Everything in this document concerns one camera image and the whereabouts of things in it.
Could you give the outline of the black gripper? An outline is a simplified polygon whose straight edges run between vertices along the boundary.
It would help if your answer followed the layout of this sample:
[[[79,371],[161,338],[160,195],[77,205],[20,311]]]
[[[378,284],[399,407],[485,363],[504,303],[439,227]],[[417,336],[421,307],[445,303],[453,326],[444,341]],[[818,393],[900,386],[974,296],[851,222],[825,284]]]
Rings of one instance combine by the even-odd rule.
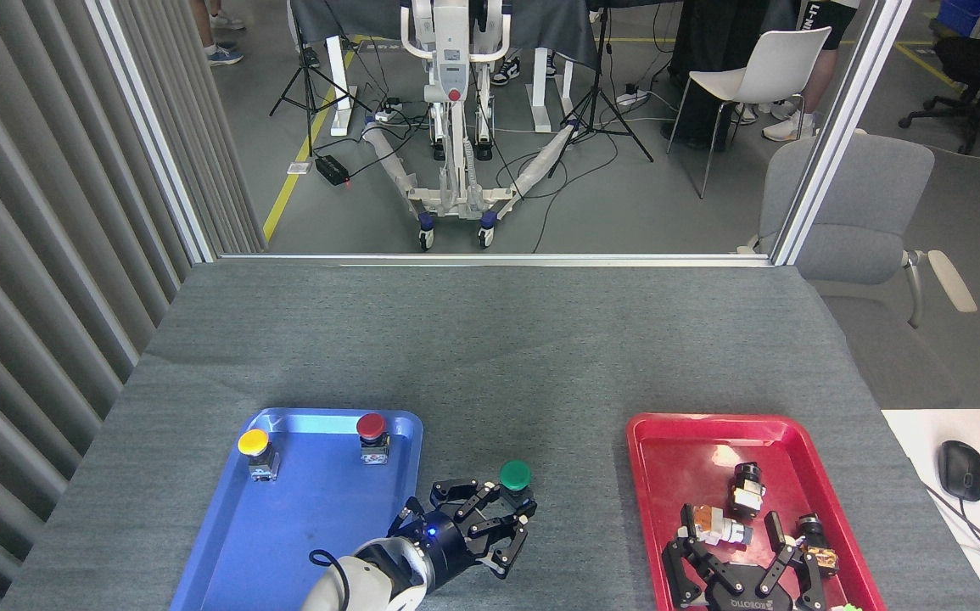
[[[504,517],[486,518],[484,510],[501,495],[501,484],[476,479],[434,482],[432,511],[420,502],[406,502],[389,527],[389,537],[409,541],[428,588],[438,588],[477,562],[505,580],[528,537],[527,525],[537,508],[532,499],[520,502]]]
[[[812,552],[793,545],[784,535],[776,511],[765,515],[766,533],[774,553],[769,568],[756,564],[723,563],[701,542],[694,526],[683,525],[664,546],[664,575],[675,608],[704,606],[709,610],[823,610],[826,594],[820,568]],[[686,575],[690,564],[706,589]],[[799,595],[791,599],[778,584],[792,566]]]

